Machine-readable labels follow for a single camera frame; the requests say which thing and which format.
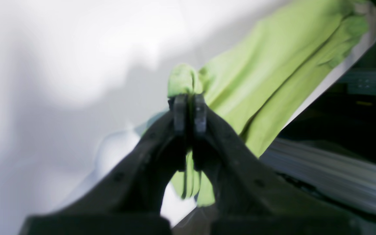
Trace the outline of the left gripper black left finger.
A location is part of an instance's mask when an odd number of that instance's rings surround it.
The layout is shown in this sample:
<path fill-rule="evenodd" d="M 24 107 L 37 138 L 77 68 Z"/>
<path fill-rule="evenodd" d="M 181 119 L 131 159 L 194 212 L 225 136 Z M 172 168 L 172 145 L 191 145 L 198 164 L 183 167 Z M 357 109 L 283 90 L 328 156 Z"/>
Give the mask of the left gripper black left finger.
<path fill-rule="evenodd" d="M 136 147 L 76 202 L 25 220 L 21 235 L 171 235 L 164 192 L 185 167 L 188 95 L 169 100 Z"/>

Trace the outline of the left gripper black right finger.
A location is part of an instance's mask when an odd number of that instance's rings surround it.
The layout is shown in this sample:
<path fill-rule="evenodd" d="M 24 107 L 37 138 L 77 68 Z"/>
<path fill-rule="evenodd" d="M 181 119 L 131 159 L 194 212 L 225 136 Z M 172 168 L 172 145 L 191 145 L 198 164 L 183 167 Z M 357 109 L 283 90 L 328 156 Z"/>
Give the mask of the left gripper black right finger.
<path fill-rule="evenodd" d="M 376 221 L 316 199 L 265 166 L 203 95 L 193 96 L 193 159 L 219 216 L 212 235 L 376 235 Z"/>

